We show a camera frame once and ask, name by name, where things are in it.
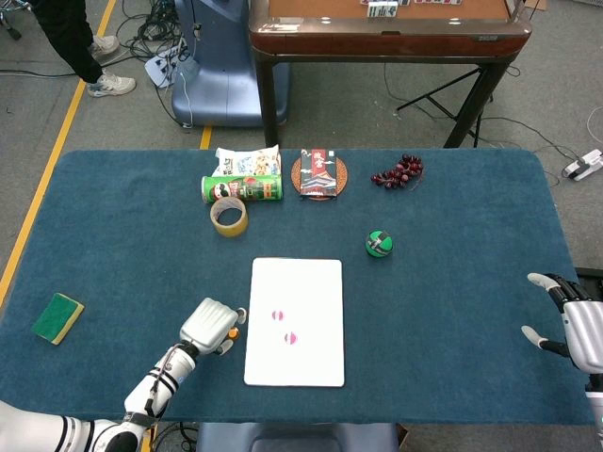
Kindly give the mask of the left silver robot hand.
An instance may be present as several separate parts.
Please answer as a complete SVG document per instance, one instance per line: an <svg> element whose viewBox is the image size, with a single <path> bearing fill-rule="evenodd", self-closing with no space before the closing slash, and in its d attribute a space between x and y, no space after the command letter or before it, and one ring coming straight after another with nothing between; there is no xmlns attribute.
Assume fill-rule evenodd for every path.
<svg viewBox="0 0 603 452"><path fill-rule="evenodd" d="M245 324L247 317L244 308L234 310L212 298L205 298L181 327L181 343L194 348L193 357L210 353L223 355L236 341L228 337L228 331Z"/></svg>

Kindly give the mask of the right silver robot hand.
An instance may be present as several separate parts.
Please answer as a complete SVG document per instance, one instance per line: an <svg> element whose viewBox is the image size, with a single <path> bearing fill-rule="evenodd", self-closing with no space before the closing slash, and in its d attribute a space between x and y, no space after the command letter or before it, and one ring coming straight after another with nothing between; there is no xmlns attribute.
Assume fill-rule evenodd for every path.
<svg viewBox="0 0 603 452"><path fill-rule="evenodd" d="M551 341L528 325L521 327L524 336L542 350L569 358L586 374L603 374L603 301L559 275L532 272L527 278L553 300L562 319L565 342Z"/></svg>

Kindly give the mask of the yellow packing tape roll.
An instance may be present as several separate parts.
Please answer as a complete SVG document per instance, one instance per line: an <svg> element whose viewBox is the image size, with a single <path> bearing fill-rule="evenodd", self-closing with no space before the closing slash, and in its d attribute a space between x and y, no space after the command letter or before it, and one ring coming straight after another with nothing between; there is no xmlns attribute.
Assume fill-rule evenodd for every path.
<svg viewBox="0 0 603 452"><path fill-rule="evenodd" d="M239 219L231 224L220 223L220 215L227 210L237 210L240 213ZM243 234L249 224L247 208L244 202L236 197L225 197L215 201L210 209L210 219L215 230L228 238Z"/></svg>

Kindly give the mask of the white magnetic board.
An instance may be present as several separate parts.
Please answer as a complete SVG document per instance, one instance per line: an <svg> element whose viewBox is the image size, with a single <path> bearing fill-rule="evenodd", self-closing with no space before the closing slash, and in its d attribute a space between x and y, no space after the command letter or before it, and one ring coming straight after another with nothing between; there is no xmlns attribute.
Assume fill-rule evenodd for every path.
<svg viewBox="0 0 603 452"><path fill-rule="evenodd" d="M282 311L282 321L271 313ZM342 264L339 260L253 260L244 382L250 386L345 384ZM285 342L294 332L298 341Z"/></svg>

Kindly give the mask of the green Pringles can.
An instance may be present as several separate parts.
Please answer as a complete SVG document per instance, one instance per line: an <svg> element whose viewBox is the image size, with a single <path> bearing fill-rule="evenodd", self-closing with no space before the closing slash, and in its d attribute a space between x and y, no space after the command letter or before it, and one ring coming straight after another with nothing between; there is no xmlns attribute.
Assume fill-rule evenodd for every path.
<svg viewBox="0 0 603 452"><path fill-rule="evenodd" d="M203 176L201 195L205 203L233 197L242 201L279 201L283 197L282 178L258 176Z"/></svg>

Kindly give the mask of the green yellow sponge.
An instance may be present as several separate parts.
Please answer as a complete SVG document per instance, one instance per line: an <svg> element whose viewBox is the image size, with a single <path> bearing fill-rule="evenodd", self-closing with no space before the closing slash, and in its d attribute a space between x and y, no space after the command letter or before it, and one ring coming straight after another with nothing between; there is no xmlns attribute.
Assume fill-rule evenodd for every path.
<svg viewBox="0 0 603 452"><path fill-rule="evenodd" d="M40 338L58 346L84 309L85 306L81 302L64 294L55 293L31 330Z"/></svg>

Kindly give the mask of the white power strip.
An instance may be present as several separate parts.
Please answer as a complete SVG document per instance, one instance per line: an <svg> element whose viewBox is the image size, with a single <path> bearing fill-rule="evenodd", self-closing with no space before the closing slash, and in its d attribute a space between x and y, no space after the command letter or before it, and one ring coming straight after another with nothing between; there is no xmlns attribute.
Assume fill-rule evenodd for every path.
<svg viewBox="0 0 603 452"><path fill-rule="evenodd" d="M144 65L145 71L158 89L167 89L176 80L183 79L183 63L188 57L187 46L176 45L150 58Z"/></svg>
<svg viewBox="0 0 603 452"><path fill-rule="evenodd" d="M594 149L562 170L564 178L579 182L593 173L603 169L603 153Z"/></svg>

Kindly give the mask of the white snack bag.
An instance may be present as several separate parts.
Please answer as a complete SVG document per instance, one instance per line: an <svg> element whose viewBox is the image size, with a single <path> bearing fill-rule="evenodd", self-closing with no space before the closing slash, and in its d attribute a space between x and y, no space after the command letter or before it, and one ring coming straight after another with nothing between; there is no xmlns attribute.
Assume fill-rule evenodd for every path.
<svg viewBox="0 0 603 452"><path fill-rule="evenodd" d="M254 151L216 150L219 164L213 176L280 176L279 145Z"/></svg>

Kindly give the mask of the brown woven coaster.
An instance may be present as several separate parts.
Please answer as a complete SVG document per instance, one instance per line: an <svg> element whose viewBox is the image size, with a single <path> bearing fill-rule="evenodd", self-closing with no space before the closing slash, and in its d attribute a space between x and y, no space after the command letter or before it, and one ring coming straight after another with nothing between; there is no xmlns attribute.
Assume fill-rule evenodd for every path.
<svg viewBox="0 0 603 452"><path fill-rule="evenodd" d="M293 163L293 166L291 168L291 182L299 194L300 194L300 165L301 165L300 161L301 161L301 157L299 157ZM344 191L344 189L346 188L346 186L348 184L348 180L349 180L348 168L347 168L346 164L344 163L344 161L337 157L336 158L336 166L337 166L337 171L336 171L337 190L336 190L336 196L334 198L311 198L311 197L304 197L301 194L300 194L300 196L302 198L309 199L312 201L334 200L338 195L340 195Z"/></svg>

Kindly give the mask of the dark red card box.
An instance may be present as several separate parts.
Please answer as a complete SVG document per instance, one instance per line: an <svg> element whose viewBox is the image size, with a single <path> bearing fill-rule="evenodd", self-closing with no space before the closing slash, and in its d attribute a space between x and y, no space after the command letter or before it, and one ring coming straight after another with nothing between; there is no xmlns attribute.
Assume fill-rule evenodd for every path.
<svg viewBox="0 0 603 452"><path fill-rule="evenodd" d="M301 150L300 194L311 198L334 198L337 190L336 158L326 149Z"/></svg>

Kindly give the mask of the blue machine base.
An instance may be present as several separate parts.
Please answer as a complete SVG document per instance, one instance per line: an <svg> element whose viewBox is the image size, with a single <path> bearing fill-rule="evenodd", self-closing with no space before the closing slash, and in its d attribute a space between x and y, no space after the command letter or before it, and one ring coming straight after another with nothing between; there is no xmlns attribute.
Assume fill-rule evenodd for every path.
<svg viewBox="0 0 603 452"><path fill-rule="evenodd" d="M187 126L261 127L249 0L174 0L188 57L171 108Z"/></svg>

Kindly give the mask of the dark red grape bunch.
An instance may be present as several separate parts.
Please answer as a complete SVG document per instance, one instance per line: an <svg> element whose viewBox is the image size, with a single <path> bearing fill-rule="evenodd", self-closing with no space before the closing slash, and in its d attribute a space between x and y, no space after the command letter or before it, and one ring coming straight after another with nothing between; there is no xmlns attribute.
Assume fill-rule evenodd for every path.
<svg viewBox="0 0 603 452"><path fill-rule="evenodd" d="M403 189L408 186L415 189L423 180L424 171L421 157L404 154L391 169L372 174L370 181L388 190Z"/></svg>

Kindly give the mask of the person in black trousers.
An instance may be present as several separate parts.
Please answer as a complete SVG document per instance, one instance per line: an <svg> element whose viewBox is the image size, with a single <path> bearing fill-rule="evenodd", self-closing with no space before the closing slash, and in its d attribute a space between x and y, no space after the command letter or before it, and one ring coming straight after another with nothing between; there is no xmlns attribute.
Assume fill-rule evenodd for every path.
<svg viewBox="0 0 603 452"><path fill-rule="evenodd" d="M136 88L132 77L104 69L97 58L120 47L116 36L93 34L87 18L86 0L27 0L46 38L58 55L87 85L95 98L124 95Z"/></svg>

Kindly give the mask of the brown mahjong table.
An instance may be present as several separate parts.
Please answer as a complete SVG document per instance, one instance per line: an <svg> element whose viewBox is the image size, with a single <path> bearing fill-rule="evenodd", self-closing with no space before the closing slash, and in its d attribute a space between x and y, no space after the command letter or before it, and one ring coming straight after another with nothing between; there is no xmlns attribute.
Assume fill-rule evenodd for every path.
<svg viewBox="0 0 603 452"><path fill-rule="evenodd" d="M445 143L458 148L530 38L523 0L411 0L391 17L361 0L248 0L264 138L278 143L273 68L284 62L472 64L478 77Z"/></svg>

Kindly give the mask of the black chrome stool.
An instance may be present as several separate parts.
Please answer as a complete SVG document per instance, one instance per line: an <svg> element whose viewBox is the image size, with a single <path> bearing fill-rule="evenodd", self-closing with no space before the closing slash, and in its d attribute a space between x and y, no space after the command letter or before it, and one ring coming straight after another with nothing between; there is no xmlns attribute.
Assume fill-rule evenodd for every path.
<svg viewBox="0 0 603 452"><path fill-rule="evenodd" d="M31 12L32 6L27 0L0 0L0 26L4 27L14 40L19 40L22 34L10 24L8 14L19 10Z"/></svg>

